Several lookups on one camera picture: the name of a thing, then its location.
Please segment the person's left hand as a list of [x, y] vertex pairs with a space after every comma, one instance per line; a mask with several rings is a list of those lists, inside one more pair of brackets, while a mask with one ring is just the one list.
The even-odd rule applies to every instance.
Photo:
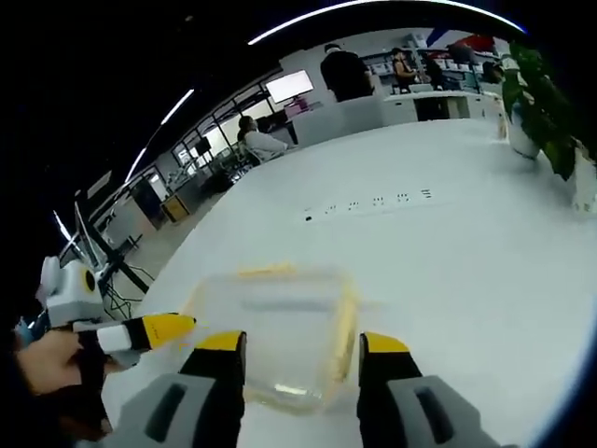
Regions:
[[43, 447], [98, 441], [111, 431], [100, 392], [86, 385], [76, 363], [78, 335], [53, 330], [6, 356], [10, 428]]

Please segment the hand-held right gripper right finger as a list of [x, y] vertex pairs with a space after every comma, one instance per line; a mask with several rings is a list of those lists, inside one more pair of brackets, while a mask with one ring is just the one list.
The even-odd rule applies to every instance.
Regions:
[[497, 447], [480, 413], [442, 379], [425, 376], [396, 338], [359, 336], [356, 415], [365, 447]]

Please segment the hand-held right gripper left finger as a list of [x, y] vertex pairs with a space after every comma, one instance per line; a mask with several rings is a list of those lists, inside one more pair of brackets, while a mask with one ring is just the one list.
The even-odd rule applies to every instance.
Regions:
[[195, 345], [179, 372], [162, 374], [121, 411], [111, 447], [235, 447], [245, 410], [246, 333]]

